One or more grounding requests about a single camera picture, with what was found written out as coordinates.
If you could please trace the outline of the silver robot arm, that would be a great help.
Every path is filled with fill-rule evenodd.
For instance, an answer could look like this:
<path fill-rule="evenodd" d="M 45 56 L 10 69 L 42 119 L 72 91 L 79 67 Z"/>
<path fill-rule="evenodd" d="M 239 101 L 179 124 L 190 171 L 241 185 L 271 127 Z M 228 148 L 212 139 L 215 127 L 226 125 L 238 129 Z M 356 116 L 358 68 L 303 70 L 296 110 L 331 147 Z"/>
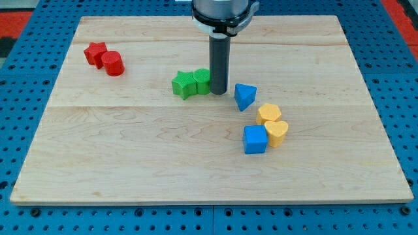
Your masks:
<path fill-rule="evenodd" d="M 212 38 L 235 37 L 251 22 L 260 2 L 248 0 L 192 0 L 195 26 Z"/>

